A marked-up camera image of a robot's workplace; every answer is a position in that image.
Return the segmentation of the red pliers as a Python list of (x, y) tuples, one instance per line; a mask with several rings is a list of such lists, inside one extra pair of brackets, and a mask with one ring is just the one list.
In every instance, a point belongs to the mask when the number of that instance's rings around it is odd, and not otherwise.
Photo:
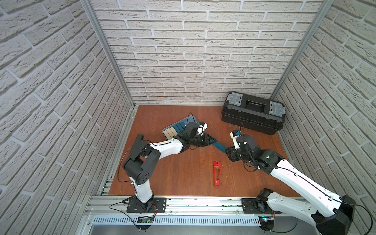
[(220, 175), (221, 175), (221, 162), (220, 161), (214, 161), (213, 163), (213, 175), (214, 175), (214, 185), (219, 186), (220, 185)]

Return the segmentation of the blue plastic storage tray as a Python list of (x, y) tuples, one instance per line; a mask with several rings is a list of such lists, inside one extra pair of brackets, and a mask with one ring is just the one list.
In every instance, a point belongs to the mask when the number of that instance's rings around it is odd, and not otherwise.
[(194, 116), (190, 115), (190, 116), (188, 116), (188, 117), (186, 117), (186, 118), (184, 118), (184, 119), (182, 119), (182, 120), (180, 120), (180, 121), (178, 121), (178, 122), (176, 122), (176, 123), (174, 123), (174, 124), (172, 124), (172, 125), (164, 128), (163, 131), (165, 131), (168, 128), (174, 127), (174, 125), (176, 125), (177, 123), (182, 122), (182, 121), (183, 122), (187, 122), (187, 123), (189, 123), (189, 122), (199, 123), (199, 121)]

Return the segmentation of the teal pliers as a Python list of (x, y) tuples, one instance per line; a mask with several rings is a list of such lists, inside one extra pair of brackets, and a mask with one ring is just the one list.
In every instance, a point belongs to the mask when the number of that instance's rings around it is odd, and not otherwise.
[(221, 152), (223, 153), (226, 153), (226, 149), (227, 147), (225, 147), (223, 144), (221, 144), (220, 142), (216, 141), (215, 143), (212, 144), (215, 148), (217, 148), (218, 150), (220, 150)]
[(174, 125), (174, 129), (177, 133), (179, 133), (182, 130), (179, 124)]
[(185, 127), (186, 127), (186, 125), (184, 123), (179, 122), (179, 123), (176, 124), (176, 128), (178, 129), (178, 132), (184, 130)]
[(185, 128), (186, 128), (186, 125), (187, 125), (188, 123), (182, 121), (182, 122), (179, 122), (178, 124), (180, 125), (181, 129), (185, 129)]

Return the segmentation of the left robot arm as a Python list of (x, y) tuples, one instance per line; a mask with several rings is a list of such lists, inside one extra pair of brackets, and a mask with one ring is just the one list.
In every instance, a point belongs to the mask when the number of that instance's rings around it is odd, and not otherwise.
[(150, 178), (157, 163), (162, 158), (183, 153), (191, 146), (200, 148), (215, 144), (217, 140), (205, 133), (206, 128), (206, 123), (192, 121), (170, 140), (159, 143), (150, 142), (145, 140), (143, 135), (138, 135), (137, 141), (122, 165), (135, 189), (131, 209), (136, 209), (137, 212), (157, 211), (154, 193), (150, 186)]

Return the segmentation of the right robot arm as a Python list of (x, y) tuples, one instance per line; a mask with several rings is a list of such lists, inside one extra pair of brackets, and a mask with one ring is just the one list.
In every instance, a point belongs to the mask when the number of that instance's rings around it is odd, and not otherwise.
[(226, 150), (230, 161), (242, 161), (245, 167), (251, 166), (254, 171), (260, 170), (279, 179), (307, 200), (304, 203), (263, 189), (254, 202), (259, 212), (265, 213), (270, 209), (288, 214), (312, 225), (322, 235), (348, 233), (355, 208), (351, 197), (339, 196), (323, 188), (274, 150), (262, 150), (252, 136), (235, 130), (230, 137), (234, 143)]

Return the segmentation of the black plastic toolbox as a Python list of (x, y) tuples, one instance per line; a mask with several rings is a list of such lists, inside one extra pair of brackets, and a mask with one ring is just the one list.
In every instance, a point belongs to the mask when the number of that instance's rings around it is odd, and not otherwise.
[(222, 121), (274, 135), (284, 127), (286, 109), (282, 103), (231, 91), (224, 102)]

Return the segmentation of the black flat bar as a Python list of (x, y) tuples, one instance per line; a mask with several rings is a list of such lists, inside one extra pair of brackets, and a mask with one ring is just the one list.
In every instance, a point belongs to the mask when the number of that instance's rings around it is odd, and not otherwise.
[(137, 143), (141, 142), (143, 139), (144, 139), (143, 134), (138, 134), (137, 137), (136, 137), (136, 139), (135, 139), (134, 144), (137, 144)]

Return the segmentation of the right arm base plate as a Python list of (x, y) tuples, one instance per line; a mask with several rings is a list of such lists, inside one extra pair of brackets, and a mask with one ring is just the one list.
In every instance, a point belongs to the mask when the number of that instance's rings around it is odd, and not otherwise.
[(244, 214), (272, 213), (272, 209), (269, 207), (266, 198), (242, 198), (241, 205)]

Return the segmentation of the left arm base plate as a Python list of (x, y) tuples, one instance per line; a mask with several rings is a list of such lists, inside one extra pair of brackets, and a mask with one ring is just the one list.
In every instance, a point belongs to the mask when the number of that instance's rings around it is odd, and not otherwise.
[(165, 213), (165, 197), (151, 197), (146, 203), (142, 203), (137, 197), (128, 202), (128, 213)]

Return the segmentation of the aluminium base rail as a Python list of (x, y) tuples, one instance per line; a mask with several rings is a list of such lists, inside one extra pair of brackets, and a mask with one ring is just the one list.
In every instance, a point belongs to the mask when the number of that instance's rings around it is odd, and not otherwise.
[(290, 216), (244, 214), (241, 197), (165, 196), (165, 213), (128, 213), (124, 196), (92, 196), (84, 210), (77, 234), (88, 234), (94, 225), (147, 226), (262, 226), (276, 224), (277, 218)]

